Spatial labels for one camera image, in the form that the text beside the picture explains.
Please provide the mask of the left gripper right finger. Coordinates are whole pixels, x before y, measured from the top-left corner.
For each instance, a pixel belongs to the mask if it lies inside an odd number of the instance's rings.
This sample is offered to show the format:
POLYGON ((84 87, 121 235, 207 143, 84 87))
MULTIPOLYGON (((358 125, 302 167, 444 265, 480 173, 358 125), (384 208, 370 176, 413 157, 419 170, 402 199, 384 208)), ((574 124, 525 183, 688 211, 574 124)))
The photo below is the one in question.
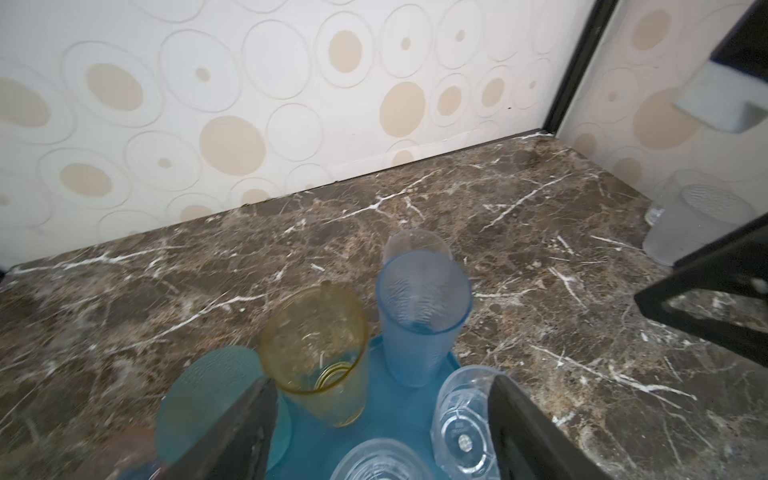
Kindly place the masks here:
POLYGON ((508 376, 494 377, 488 425, 502 479, 607 479, 609 476, 508 376))

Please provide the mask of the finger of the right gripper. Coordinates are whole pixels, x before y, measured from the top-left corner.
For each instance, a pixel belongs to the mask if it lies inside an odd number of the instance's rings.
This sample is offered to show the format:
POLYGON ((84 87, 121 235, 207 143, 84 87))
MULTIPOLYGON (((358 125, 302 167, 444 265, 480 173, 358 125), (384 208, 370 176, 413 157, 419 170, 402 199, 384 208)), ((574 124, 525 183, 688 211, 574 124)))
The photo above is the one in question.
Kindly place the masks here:
POLYGON ((668 277, 634 295, 645 318, 709 341, 765 367, 765 332, 711 318, 699 319, 668 304, 670 299, 697 289, 767 300, 765 215, 677 260, 668 277))

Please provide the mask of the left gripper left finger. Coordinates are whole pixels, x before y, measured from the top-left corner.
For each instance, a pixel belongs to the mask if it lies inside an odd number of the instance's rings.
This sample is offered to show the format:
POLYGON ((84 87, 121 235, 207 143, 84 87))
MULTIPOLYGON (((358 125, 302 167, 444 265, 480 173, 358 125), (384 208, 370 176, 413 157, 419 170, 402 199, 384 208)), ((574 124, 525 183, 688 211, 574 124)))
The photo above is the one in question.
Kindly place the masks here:
POLYGON ((278 418, 278 391, 268 377, 256 380, 164 479, 254 479, 266 477, 278 418))

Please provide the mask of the clear faceted cup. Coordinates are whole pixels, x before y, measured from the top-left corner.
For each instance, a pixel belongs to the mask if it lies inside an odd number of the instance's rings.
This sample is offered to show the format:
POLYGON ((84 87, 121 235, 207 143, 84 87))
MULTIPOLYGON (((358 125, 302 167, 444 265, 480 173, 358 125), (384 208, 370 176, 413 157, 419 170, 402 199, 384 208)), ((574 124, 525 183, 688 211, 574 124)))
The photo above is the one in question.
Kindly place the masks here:
POLYGON ((427 480, 434 476, 409 446, 390 438, 374 438, 351 449, 337 464, 331 480, 427 480))
POLYGON ((451 479, 498 479, 488 397, 500 371, 482 365, 451 373, 437 396, 430 438, 434 460, 451 479))

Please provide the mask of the green textured plastic cup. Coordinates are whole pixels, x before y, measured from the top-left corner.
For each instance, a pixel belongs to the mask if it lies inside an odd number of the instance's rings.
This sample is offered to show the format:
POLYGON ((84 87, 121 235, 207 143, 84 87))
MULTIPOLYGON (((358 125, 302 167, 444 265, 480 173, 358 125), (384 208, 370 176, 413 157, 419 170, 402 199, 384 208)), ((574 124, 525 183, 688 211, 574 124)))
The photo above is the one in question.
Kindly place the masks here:
MULTIPOLYGON (((256 351, 228 346, 207 353, 174 382, 161 403, 155 449, 165 470, 179 461, 256 380, 267 377, 256 351)), ((267 472, 283 457, 291 441, 292 423, 278 393, 278 418, 267 472)))

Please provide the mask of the frosted white plastic cup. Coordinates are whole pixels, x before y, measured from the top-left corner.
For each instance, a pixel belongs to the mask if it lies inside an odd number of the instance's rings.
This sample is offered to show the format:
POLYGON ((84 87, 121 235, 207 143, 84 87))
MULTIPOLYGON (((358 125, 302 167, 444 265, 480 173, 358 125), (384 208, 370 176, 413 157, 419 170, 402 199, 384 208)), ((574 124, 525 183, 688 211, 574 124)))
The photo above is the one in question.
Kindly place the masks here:
POLYGON ((728 190, 687 185, 665 206, 642 247, 656 263, 671 266, 755 217, 754 208, 728 190))

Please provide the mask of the pink plastic cup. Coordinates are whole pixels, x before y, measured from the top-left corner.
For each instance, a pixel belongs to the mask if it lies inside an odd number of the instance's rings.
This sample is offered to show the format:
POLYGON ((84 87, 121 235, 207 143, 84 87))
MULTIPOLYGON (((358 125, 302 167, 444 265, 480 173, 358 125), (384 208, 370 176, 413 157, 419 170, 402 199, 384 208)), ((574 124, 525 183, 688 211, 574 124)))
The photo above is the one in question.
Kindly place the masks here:
POLYGON ((128 428, 102 443, 78 475, 80 479, 158 479, 163 470, 154 431, 128 428))

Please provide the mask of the yellow plastic cup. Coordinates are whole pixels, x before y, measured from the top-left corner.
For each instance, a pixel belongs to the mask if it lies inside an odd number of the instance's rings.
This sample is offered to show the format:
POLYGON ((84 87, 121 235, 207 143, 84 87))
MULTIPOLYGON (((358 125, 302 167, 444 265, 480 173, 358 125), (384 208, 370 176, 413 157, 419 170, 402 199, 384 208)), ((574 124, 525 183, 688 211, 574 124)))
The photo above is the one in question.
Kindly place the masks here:
POLYGON ((281 392, 334 428, 355 422, 368 395, 369 325, 361 301, 336 285, 282 302, 261 332, 265 373, 281 392))

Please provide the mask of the teal plastic tray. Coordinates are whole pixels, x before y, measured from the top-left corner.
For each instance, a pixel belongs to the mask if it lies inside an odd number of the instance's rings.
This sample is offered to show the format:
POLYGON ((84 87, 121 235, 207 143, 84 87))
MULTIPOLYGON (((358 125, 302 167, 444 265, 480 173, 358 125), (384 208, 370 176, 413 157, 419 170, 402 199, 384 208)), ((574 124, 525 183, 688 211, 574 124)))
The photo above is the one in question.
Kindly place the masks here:
POLYGON ((435 479, 446 479, 448 475, 434 461, 430 430, 440 388, 459 368, 459 361, 450 353, 427 385, 417 389, 402 386, 387 369, 382 337, 374 337, 369 342, 367 403, 360 417, 346 427, 334 428, 287 399, 281 409, 291 418, 291 441, 266 477, 329 479, 354 447, 374 438, 389 438, 416 452, 435 479))

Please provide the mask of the clear faceted cup back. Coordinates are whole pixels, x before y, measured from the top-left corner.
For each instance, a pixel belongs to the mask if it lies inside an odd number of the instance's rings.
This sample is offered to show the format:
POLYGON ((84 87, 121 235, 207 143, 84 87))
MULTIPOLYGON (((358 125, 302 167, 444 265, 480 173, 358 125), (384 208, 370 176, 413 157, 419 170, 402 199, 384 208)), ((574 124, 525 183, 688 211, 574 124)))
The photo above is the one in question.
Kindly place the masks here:
POLYGON ((409 446, 390 438, 374 438, 351 449, 337 464, 331 480, 427 480, 434 476, 409 446))

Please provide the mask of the blue textured plastic cup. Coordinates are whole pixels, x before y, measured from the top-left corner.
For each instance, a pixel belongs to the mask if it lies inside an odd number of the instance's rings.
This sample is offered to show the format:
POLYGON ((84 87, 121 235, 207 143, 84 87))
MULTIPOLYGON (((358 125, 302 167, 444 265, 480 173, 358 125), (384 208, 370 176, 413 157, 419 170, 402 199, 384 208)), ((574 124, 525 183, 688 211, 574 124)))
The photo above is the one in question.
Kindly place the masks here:
POLYGON ((376 300, 390 374, 406 387, 427 385, 472 311, 469 277, 442 253, 411 250, 383 267, 376 300))

